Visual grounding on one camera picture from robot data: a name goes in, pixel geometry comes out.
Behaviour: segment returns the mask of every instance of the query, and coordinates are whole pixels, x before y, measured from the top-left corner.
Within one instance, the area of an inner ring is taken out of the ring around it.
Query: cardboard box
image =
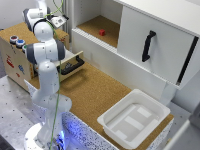
[[[58,29],[58,38],[69,49],[69,35]],[[10,44],[10,37],[16,35],[19,39],[25,40],[26,44],[38,43],[38,40],[30,32],[25,23],[20,23],[5,30],[0,31],[0,51],[4,63],[6,74],[28,91],[24,79],[27,81],[35,77],[33,65],[27,60],[21,49]]]

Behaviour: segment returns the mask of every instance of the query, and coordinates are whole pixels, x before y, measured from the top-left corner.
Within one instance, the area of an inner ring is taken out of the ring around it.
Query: cabinet door handle
[[[61,70],[61,74],[67,75],[85,63],[79,56],[76,56],[76,61],[78,62],[77,64],[75,64],[67,69]]]
[[[148,55],[148,52],[149,52],[149,47],[151,44],[151,38],[154,36],[156,36],[156,32],[150,31],[149,35],[146,38],[145,45],[144,45],[144,51],[142,54],[142,62],[145,62],[150,58],[150,56]]]

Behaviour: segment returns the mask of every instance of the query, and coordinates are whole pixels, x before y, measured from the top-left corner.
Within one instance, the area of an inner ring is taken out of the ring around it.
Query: black handle
[[[79,68],[80,66],[82,66],[85,63],[81,58],[79,58],[79,56],[76,56],[76,60],[78,62],[77,64],[75,64],[75,65],[73,65],[73,66],[71,66],[71,67],[69,67],[67,69],[61,70],[61,74],[62,75],[67,75],[67,74],[69,74],[70,72],[72,72],[75,69]]]
[[[143,51],[143,54],[142,54],[142,62],[145,62],[150,58],[150,56],[148,55],[148,52],[149,52],[149,47],[150,47],[150,44],[151,44],[151,38],[154,37],[154,36],[156,36],[156,32],[150,31],[149,35],[147,36],[147,39],[145,41],[144,51]]]

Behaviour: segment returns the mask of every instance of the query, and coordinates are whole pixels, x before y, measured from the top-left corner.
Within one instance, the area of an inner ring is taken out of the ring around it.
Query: cabinet door
[[[150,31],[156,35],[151,38],[150,58],[143,62]],[[177,84],[193,40],[193,35],[128,7],[123,8],[118,53],[174,84]]]

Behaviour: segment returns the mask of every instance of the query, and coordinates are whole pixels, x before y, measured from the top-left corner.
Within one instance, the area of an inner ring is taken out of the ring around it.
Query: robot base
[[[42,128],[42,124],[38,123],[38,124],[35,124],[34,126],[32,126],[26,132],[26,135],[24,138],[24,149],[25,150],[49,150],[49,147],[47,147],[47,146],[45,147],[45,146],[41,145],[36,139],[36,136],[41,128]],[[70,141],[69,137],[65,137],[66,145],[69,145],[69,141]]]

